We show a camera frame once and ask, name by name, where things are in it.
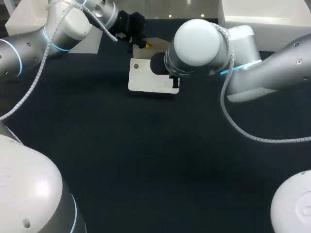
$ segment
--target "blue led ring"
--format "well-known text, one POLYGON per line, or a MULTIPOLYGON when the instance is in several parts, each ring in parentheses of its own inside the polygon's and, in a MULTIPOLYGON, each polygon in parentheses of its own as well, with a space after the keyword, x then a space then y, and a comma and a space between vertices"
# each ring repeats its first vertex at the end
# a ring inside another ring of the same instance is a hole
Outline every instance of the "blue led ring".
POLYGON ((16 55, 18 57, 18 60, 19 60, 19 73, 17 75, 17 77, 18 77, 21 74, 21 71, 23 70, 23 66, 22 66, 22 63, 21 63, 21 58, 19 56, 19 53, 17 52, 15 47, 10 42, 7 42, 6 40, 3 40, 3 39, 0 39, 0 41, 3 41, 5 43, 7 43, 14 50, 14 52, 16 53, 16 55))
MULTIPOLYGON (((45 31, 45 26, 44 26, 44 32, 43 32, 43 33, 44 33, 44 36, 45 36, 47 42, 49 42, 50 39, 48 38, 47 32, 45 31)), ((55 45, 54 43, 52 43, 52 45, 53 45, 55 48, 57 48, 58 50, 61 50, 61 51, 64 51, 64 52, 69 52, 69 51, 70 51, 70 50, 62 49, 62 48, 58 47, 57 45, 55 45)))

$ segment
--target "dark mat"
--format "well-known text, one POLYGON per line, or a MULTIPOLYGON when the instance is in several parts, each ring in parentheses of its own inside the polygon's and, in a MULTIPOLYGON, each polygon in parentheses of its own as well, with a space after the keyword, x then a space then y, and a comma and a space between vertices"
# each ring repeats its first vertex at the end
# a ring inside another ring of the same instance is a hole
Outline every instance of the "dark mat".
MULTIPOLYGON (((181 23, 148 20, 146 33, 171 39, 181 23)), ((98 55, 49 61, 29 100, 6 121, 59 167, 88 233, 273 233, 273 195, 311 169, 311 143, 241 136, 221 112, 219 77, 184 79, 173 97, 130 93, 126 49, 105 37, 98 55)), ((21 77, 21 95, 34 76, 21 77)), ((308 136, 310 90, 228 108, 249 133, 308 136)))

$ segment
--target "cable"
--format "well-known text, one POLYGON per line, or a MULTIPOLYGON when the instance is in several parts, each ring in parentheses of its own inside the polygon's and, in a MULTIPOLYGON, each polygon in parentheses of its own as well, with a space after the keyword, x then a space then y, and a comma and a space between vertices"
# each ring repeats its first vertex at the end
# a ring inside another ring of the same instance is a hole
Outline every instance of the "cable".
MULTIPOLYGON (((217 25, 217 24, 214 24, 212 23, 212 25, 225 37, 226 41, 227 41, 227 44, 228 44, 228 52, 230 52, 230 40, 229 40, 229 36, 228 36, 228 33, 227 31, 222 28, 221 26, 217 25)), ((265 139, 265 138, 260 138, 260 137, 256 137, 256 136, 253 136, 247 132, 245 132, 243 129, 241 129, 235 122, 234 120, 231 118, 230 114, 228 113, 226 107, 225 107, 225 92, 226 92, 226 89, 228 87, 228 84, 230 82, 230 78, 232 76, 232 73, 233 73, 233 69, 234 69, 234 61, 235 61, 235 57, 234 57, 234 49, 232 47, 232 53, 231 53, 231 57, 230 57, 230 62, 229 62, 229 72, 226 76, 226 79, 225 79, 225 83, 223 85, 223 88, 222 88, 222 91, 221 91, 221 94, 220 94, 220 105, 221 105, 221 108, 224 112, 224 115, 225 117, 227 118, 227 120, 230 122, 230 124, 237 130, 239 131, 241 134, 243 134, 244 136, 252 139, 252 140, 255 140, 255 141, 258 141, 258 142, 264 142, 264 143, 297 143, 297 142, 308 142, 308 141, 311 141, 311 137, 302 137, 302 138, 295 138, 295 139, 280 139, 280 140, 277 140, 277 139, 265 139)))
POLYGON ((64 10, 64 13, 62 14, 61 16, 61 19, 59 20, 59 22, 57 23, 57 26, 52 34, 52 36, 50 37, 50 40, 48 42, 48 45, 45 49, 45 52, 44 52, 44 55, 43 55, 43 58, 42 58, 42 61, 41 61, 41 65, 40 65, 40 68, 37 72, 37 75, 35 77, 35 80, 33 81, 31 87, 29 88, 29 90, 27 91, 27 93, 24 95, 24 97, 13 107, 12 110, 10 110, 8 113, 4 114, 3 116, 0 117, 0 121, 3 121, 5 119, 7 119, 9 116, 11 116, 14 112, 16 112, 16 110, 18 108, 21 107, 21 105, 26 101, 26 99, 31 95, 32 91, 34 90, 35 86, 37 85, 39 79, 40 79, 40 76, 42 74, 42 71, 43 71, 43 68, 44 68, 44 65, 45 65, 45 62, 46 62, 46 59, 47 59, 47 56, 49 54, 49 51, 50 51, 50 47, 51 47, 51 44, 52 44, 52 41, 56 35, 56 32, 60 26, 60 24, 62 23, 62 21, 64 20, 65 16, 69 13, 69 11, 74 7, 74 6, 78 6, 80 9, 84 9, 92 18, 95 19, 95 21, 100 25, 101 29, 108 35, 108 37, 110 39, 112 39, 113 41, 118 41, 116 37, 114 37, 106 28, 105 26, 96 18, 96 16, 85 6, 83 6, 82 4, 79 4, 79 3, 72 3, 72 2, 68 2, 68 1, 63 1, 63 2, 66 2, 69 6, 64 10))

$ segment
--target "robotic arm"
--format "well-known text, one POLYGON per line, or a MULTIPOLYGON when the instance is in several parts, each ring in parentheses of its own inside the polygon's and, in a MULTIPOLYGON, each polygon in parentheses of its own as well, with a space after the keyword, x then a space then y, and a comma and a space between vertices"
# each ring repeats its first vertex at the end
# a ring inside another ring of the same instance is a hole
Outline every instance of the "robotic arm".
MULTIPOLYGON (((306 52, 311 50, 311 34, 296 39, 262 61, 251 27, 234 27, 227 29, 227 33, 235 57, 226 92, 229 101, 253 100, 311 80, 311 57, 306 52)), ((211 23, 194 19, 178 29, 165 53, 152 58, 152 70, 158 75, 178 78, 199 69, 225 76, 230 55, 224 36, 211 23)))
MULTIPOLYGON (((13 35, 0 39, 0 79, 14 77, 22 72, 38 66, 44 56, 45 48, 59 23, 64 10, 68 7, 68 0, 49 0, 47 23, 37 31, 13 35)), ((142 40, 144 17, 139 13, 132 15, 119 11, 114 2, 105 0, 77 0, 77 3, 88 8, 96 18, 114 35, 141 48, 146 46, 142 40)), ((72 8, 53 38, 48 59, 54 59, 67 54, 74 46, 83 40, 90 30, 90 23, 84 12, 72 8)))

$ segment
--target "white cylinder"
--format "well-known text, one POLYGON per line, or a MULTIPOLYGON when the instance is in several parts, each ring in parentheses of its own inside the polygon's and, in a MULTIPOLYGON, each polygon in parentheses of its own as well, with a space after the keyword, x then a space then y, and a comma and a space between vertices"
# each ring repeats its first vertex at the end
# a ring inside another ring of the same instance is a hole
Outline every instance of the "white cylinder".
POLYGON ((275 233, 311 232, 311 171, 290 177, 277 190, 271 205, 275 233))
POLYGON ((203 19, 184 23, 176 32, 174 48, 185 64, 200 67, 212 61, 220 47, 220 34, 214 26, 203 19))

